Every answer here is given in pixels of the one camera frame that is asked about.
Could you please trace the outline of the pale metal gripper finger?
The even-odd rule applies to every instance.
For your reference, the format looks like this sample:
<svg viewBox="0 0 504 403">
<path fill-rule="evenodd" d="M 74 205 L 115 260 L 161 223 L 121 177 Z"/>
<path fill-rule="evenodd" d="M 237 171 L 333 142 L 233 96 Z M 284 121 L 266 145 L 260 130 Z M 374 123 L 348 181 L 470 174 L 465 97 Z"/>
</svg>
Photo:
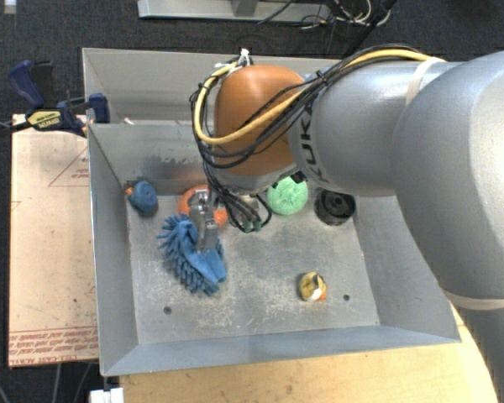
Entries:
<svg viewBox="0 0 504 403">
<path fill-rule="evenodd" d="M 189 218 L 198 232 L 197 247 L 205 246 L 207 228 L 207 190 L 195 190 L 188 200 Z"/>
<path fill-rule="evenodd" d="M 204 232 L 204 249 L 215 249 L 218 243 L 218 223 L 214 220 L 208 220 Z"/>
</svg>

